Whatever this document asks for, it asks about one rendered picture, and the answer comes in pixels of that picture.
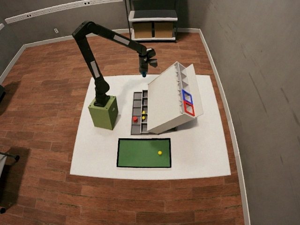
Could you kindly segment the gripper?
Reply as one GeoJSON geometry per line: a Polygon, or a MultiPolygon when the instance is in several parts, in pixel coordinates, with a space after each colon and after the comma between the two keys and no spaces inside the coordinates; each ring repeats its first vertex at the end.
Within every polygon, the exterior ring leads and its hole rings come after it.
{"type": "Polygon", "coordinates": [[[148,73],[148,69],[143,69],[143,63],[139,62],[139,72],[143,75],[146,76],[146,74],[148,73]],[[145,72],[145,74],[143,74],[142,72],[145,72]]]}

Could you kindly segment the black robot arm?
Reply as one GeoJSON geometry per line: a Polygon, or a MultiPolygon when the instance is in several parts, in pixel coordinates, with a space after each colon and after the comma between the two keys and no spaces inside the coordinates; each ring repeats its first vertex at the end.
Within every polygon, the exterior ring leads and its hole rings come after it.
{"type": "Polygon", "coordinates": [[[117,32],[114,32],[108,28],[105,28],[99,24],[95,24],[92,21],[84,21],[73,33],[72,36],[76,40],[77,45],[86,61],[86,64],[94,78],[96,101],[94,106],[105,107],[110,99],[110,95],[106,93],[109,91],[110,86],[104,80],[103,75],[97,65],[94,55],[91,51],[86,35],[93,33],[103,38],[109,39],[120,45],[135,50],[139,54],[139,61],[143,63],[143,69],[148,69],[148,64],[156,68],[158,66],[157,59],[150,59],[156,56],[156,52],[153,48],[148,48],[136,41],[133,41],[117,32]]]}

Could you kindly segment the large white panel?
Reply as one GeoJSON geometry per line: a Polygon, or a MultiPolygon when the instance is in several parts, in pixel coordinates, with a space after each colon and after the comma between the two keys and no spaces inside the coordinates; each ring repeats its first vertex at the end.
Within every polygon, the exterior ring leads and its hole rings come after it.
{"type": "Polygon", "coordinates": [[[203,106],[193,64],[185,68],[175,62],[148,84],[148,90],[134,92],[130,134],[158,135],[202,114],[203,106]],[[185,112],[182,89],[192,95],[195,116],[185,112]],[[133,122],[134,116],[137,122],[133,122]]]}

